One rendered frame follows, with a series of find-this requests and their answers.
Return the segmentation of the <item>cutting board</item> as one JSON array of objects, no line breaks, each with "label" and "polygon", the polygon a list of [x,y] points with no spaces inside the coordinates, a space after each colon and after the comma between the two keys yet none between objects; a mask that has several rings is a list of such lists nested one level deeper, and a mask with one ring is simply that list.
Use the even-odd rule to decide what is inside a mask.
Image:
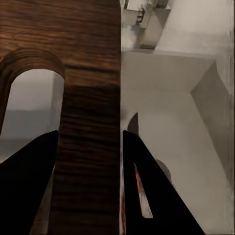
[{"label": "cutting board", "polygon": [[119,0],[0,0],[0,135],[13,81],[64,82],[47,235],[119,235]]}]

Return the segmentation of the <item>parer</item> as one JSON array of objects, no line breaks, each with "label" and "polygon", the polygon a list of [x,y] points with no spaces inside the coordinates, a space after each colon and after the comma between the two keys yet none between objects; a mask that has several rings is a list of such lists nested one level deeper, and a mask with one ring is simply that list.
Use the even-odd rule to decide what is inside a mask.
[{"label": "parer", "polygon": [[[139,135],[138,113],[136,113],[134,117],[132,118],[132,120],[130,121],[128,131]],[[136,171],[137,188],[139,188],[140,178],[138,175],[136,164],[134,164],[134,169]],[[123,223],[124,235],[126,235],[125,196],[123,196],[123,204],[122,204],[122,223]]]}]

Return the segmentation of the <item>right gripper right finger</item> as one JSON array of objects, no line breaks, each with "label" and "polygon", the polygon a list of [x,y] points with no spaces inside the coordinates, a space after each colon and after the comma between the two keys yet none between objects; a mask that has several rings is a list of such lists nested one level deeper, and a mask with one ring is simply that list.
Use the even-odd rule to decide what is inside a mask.
[{"label": "right gripper right finger", "polygon": [[[142,139],[123,131],[126,235],[205,235]],[[153,218],[142,216],[136,164]]]}]

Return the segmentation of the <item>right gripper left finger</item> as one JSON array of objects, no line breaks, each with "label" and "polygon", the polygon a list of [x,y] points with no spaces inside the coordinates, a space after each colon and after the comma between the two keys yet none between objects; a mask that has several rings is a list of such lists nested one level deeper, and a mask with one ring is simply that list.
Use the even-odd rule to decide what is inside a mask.
[{"label": "right gripper left finger", "polygon": [[58,134],[40,135],[0,164],[0,235],[29,235],[55,166]]}]

